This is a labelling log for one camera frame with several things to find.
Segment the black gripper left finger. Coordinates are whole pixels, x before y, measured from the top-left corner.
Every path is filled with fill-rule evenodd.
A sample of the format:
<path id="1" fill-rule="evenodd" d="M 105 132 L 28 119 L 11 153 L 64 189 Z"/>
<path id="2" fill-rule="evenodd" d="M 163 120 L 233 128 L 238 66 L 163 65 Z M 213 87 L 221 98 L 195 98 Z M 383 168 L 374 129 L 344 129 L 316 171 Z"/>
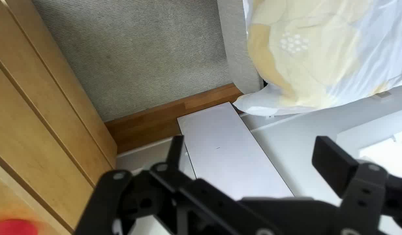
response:
<path id="1" fill-rule="evenodd" d="M 103 174 L 80 218 L 75 235 L 128 235 L 136 221 L 154 215 L 173 235 L 178 234 L 177 198 L 184 137 L 173 138 L 165 162 L 137 175 L 127 170 Z"/>

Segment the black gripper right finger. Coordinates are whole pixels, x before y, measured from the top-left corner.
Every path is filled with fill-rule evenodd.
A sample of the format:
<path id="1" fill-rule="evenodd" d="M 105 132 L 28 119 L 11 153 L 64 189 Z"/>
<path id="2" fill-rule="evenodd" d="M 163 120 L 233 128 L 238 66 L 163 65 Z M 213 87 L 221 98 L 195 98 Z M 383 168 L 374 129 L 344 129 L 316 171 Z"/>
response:
<path id="1" fill-rule="evenodd" d="M 358 162 L 327 136 L 318 136 L 312 164 L 341 198 L 336 228 L 342 234 L 380 235 L 381 217 L 402 228 L 402 177 L 371 162 Z"/>

